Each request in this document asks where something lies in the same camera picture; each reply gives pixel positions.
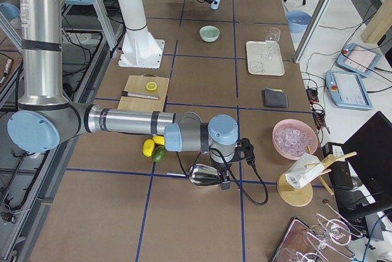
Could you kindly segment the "wooden stand with round base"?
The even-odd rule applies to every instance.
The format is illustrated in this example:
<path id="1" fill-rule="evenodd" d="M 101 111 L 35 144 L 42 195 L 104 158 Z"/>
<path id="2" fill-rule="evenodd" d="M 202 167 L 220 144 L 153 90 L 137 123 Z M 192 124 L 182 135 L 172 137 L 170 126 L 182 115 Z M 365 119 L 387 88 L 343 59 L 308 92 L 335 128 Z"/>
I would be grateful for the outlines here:
<path id="1" fill-rule="evenodd" d="M 325 157 L 323 160 L 320 160 L 323 163 L 324 170 L 316 178 L 318 178 L 322 182 L 322 184 L 327 189 L 327 192 L 330 195 L 334 195 L 334 192 L 328 186 L 328 184 L 323 180 L 322 175 L 331 171 L 331 169 L 329 169 L 328 167 L 331 166 L 334 162 L 343 161 L 346 158 L 353 157 L 355 155 L 357 155 L 356 152 L 344 154 L 340 157 L 336 157 L 335 155 L 330 154 L 327 157 Z M 312 197 L 313 197 L 313 188 L 312 188 L 311 182 L 308 183 L 307 185 L 305 185 L 302 189 L 294 189 L 285 180 L 285 173 L 280 175 L 277 180 L 277 191 L 278 191 L 280 197 L 286 203 L 288 203 L 289 205 L 294 206 L 294 207 L 303 207 L 303 206 L 306 206 L 307 204 L 309 204 L 312 200 Z"/>

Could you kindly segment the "green lime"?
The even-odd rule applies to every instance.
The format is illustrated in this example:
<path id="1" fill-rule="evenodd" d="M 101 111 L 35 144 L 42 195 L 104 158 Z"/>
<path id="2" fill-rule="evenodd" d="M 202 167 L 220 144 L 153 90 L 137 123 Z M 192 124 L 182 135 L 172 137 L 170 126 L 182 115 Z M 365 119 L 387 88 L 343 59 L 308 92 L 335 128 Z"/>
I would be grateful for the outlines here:
<path id="1" fill-rule="evenodd" d="M 152 154 L 152 160 L 154 162 L 161 162 L 165 158 L 167 153 L 167 150 L 165 146 L 156 146 L 155 149 L 153 150 Z"/>

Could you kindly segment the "blue teach pendant near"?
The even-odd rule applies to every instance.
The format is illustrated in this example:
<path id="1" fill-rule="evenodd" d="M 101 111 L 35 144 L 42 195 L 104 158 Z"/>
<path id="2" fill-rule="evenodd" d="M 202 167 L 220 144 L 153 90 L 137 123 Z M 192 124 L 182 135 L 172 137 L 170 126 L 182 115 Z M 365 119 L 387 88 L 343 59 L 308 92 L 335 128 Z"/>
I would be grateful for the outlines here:
<path id="1" fill-rule="evenodd" d="M 371 110 L 372 103 L 358 73 L 329 70 L 325 74 L 327 90 L 339 108 Z"/>

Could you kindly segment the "white carton on stand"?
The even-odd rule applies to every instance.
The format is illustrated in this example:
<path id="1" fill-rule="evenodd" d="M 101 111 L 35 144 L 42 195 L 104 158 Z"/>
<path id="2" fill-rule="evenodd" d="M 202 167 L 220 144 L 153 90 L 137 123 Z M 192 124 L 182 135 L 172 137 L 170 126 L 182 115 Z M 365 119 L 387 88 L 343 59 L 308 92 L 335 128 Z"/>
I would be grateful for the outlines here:
<path id="1" fill-rule="evenodd" d="M 285 173 L 285 180 L 294 188 L 302 189 L 324 170 L 317 156 L 304 153 Z"/>

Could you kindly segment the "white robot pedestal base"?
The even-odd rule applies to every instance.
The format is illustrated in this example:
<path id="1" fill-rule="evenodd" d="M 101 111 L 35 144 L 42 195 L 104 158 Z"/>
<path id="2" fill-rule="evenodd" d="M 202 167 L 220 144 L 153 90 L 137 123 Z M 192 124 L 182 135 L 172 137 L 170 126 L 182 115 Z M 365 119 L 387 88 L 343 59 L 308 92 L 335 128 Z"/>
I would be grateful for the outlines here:
<path id="1" fill-rule="evenodd" d="M 142 0 L 118 0 L 126 27 L 120 67 L 158 69 L 162 60 L 164 40 L 157 40 L 148 29 Z"/>

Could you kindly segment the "blue teach pendant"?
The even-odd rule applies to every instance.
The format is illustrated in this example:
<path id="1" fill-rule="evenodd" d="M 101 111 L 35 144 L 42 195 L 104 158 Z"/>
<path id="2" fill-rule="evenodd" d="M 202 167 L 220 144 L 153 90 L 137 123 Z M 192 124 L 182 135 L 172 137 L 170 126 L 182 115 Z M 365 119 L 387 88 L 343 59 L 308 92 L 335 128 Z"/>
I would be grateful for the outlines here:
<path id="1" fill-rule="evenodd" d="M 327 90 L 339 108 L 371 110 L 372 103 L 358 73 L 329 70 L 325 74 Z"/>
<path id="2" fill-rule="evenodd" d="M 368 77 L 378 64 L 381 54 L 357 43 L 348 44 L 337 57 L 338 67 Z"/>

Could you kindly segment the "grey folded cloth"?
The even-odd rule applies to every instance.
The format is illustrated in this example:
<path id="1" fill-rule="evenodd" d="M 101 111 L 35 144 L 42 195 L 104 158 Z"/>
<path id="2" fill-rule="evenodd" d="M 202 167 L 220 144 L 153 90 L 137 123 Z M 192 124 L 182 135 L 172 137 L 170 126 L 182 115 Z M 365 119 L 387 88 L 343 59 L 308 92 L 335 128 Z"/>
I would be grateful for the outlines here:
<path id="1" fill-rule="evenodd" d="M 262 91 L 263 104 L 265 107 L 287 108 L 288 101 L 285 92 L 266 88 Z"/>

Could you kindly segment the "light blue cup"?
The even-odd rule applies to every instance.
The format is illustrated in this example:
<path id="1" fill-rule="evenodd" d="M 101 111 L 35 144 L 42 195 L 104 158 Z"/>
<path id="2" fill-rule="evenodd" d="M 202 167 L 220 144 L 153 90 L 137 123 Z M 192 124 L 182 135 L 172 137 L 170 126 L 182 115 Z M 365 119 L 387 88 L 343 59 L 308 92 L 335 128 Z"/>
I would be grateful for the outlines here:
<path id="1" fill-rule="evenodd" d="M 211 0 L 210 8 L 212 10 L 217 10 L 219 8 L 221 0 Z"/>

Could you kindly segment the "lemon half slice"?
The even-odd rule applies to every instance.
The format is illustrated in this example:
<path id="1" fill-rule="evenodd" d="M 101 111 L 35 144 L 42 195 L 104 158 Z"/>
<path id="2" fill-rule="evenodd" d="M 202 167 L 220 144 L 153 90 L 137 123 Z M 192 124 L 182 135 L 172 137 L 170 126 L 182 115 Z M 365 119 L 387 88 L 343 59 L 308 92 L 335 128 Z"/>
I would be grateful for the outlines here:
<path id="1" fill-rule="evenodd" d="M 158 85 L 156 82 L 149 81 L 146 83 L 146 90 L 147 91 L 153 92 L 153 91 L 156 91 L 157 89 L 158 89 Z"/>

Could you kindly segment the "blue teach pendant far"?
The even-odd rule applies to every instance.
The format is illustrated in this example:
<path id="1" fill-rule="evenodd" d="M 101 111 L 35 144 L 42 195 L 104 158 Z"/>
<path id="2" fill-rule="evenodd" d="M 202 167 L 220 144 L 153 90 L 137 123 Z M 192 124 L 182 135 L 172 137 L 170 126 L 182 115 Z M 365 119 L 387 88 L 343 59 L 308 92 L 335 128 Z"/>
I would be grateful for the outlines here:
<path id="1" fill-rule="evenodd" d="M 368 77 L 378 64 L 381 54 L 357 43 L 348 44 L 337 57 L 338 67 Z"/>

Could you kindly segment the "clear wine glass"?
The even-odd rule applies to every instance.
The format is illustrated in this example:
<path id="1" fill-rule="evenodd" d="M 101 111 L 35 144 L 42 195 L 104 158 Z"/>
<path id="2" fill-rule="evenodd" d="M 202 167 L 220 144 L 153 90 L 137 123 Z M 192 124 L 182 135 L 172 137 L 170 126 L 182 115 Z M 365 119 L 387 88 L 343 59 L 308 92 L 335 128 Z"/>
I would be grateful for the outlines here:
<path id="1" fill-rule="evenodd" d="M 281 30 L 276 27 L 269 29 L 265 37 L 265 44 L 262 47 L 261 57 L 264 61 L 269 61 L 274 58 L 277 53 L 278 43 L 281 36 Z"/>

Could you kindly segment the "cream bear serving tray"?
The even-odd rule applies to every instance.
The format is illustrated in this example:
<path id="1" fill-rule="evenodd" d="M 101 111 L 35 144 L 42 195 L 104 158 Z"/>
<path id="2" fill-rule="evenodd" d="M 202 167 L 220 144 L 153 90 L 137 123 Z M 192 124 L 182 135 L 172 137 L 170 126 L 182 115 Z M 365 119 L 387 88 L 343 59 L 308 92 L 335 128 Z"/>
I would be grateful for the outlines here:
<path id="1" fill-rule="evenodd" d="M 283 76 L 285 74 L 281 51 L 277 43 L 246 42 L 247 69 L 252 75 Z"/>

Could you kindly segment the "green bowl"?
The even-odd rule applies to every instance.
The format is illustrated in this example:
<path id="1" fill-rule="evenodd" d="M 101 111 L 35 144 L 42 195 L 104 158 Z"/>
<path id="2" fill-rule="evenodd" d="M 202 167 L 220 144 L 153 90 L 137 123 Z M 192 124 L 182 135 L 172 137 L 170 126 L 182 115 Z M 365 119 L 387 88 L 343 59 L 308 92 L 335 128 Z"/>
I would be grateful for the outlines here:
<path id="1" fill-rule="evenodd" d="M 220 33 L 220 29 L 215 26 L 204 26 L 199 30 L 200 37 L 204 42 L 215 42 Z"/>

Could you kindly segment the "black laptop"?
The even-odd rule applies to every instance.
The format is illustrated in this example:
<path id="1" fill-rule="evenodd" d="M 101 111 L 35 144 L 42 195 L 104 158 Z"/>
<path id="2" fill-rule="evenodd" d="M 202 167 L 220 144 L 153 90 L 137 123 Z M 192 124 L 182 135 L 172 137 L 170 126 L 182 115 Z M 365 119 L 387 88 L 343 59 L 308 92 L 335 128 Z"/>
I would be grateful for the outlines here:
<path id="1" fill-rule="evenodd" d="M 342 215 L 349 221 L 380 211 L 391 212 L 391 122 L 377 111 L 343 145 L 349 164 L 375 202 L 364 206 L 338 202 Z"/>

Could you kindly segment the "pink bowl of ice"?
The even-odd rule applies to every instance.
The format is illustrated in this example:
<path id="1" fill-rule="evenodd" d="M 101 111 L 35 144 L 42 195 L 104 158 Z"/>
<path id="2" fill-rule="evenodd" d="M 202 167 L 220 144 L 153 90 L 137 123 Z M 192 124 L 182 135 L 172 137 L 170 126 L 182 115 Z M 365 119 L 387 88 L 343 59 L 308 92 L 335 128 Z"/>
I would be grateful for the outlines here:
<path id="1" fill-rule="evenodd" d="M 314 154 L 319 140 L 313 129 L 297 119 L 279 121 L 272 132 L 273 146 L 286 159 L 298 160 L 303 154 Z"/>

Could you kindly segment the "whole yellow lemon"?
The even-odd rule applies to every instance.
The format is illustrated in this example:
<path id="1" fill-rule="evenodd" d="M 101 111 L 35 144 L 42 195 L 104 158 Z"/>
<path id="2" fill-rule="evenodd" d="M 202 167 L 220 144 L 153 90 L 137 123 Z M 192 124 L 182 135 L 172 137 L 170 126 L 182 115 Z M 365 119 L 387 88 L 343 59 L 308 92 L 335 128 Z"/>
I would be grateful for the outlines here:
<path id="1" fill-rule="evenodd" d="M 165 139 L 163 136 L 160 136 L 160 135 L 153 136 L 153 142 L 159 146 L 165 145 Z"/>

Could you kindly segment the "aluminium frame post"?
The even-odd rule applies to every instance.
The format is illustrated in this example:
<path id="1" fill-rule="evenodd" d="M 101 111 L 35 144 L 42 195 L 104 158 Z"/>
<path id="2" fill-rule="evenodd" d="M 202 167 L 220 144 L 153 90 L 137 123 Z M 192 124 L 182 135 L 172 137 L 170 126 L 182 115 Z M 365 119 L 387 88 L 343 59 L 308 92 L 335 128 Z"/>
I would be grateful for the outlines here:
<path id="1" fill-rule="evenodd" d="M 310 45 L 312 36 L 315 34 L 315 31 L 323 17 L 323 14 L 327 10 L 331 0 L 319 0 L 315 10 L 312 14 L 311 21 L 309 25 L 307 26 L 300 43 L 298 45 L 298 48 L 296 49 L 295 55 L 293 57 L 293 62 L 294 63 L 299 63 L 303 54 L 306 51 L 306 48 Z"/>

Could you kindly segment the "steel ice scoop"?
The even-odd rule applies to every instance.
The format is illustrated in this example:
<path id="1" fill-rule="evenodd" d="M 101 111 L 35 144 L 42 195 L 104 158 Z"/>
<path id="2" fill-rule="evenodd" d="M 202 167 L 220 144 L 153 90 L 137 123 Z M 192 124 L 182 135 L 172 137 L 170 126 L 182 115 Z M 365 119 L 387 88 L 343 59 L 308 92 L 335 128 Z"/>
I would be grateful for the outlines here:
<path id="1" fill-rule="evenodd" d="M 187 173 L 182 171 L 168 171 L 169 176 L 184 176 L 197 187 L 219 185 L 221 183 L 219 172 L 210 166 L 197 163 Z"/>

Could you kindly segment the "blue bowl with fork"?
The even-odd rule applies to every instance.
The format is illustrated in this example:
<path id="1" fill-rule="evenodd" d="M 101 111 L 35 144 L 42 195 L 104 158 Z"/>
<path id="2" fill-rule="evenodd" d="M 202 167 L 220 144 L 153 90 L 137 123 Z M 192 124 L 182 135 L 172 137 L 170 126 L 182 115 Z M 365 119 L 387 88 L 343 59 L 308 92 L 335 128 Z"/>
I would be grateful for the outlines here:
<path id="1" fill-rule="evenodd" d="M 303 32 L 311 21 L 311 16 L 300 10 L 292 10 L 286 13 L 289 30 L 291 33 Z"/>

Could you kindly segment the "wooden cutting board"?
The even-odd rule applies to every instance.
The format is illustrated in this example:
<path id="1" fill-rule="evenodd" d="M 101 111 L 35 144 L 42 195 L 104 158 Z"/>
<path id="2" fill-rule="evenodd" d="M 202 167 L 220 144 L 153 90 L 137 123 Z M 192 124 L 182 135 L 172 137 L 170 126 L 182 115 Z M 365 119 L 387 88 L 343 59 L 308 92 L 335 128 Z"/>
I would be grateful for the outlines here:
<path id="1" fill-rule="evenodd" d="M 157 89 L 154 91 L 149 91 L 147 89 L 147 84 L 152 82 L 157 84 Z M 134 94 L 152 95 L 158 97 L 159 99 L 144 99 L 122 95 L 119 101 L 118 109 L 163 111 L 168 85 L 169 78 L 146 75 L 130 75 L 123 91 Z"/>

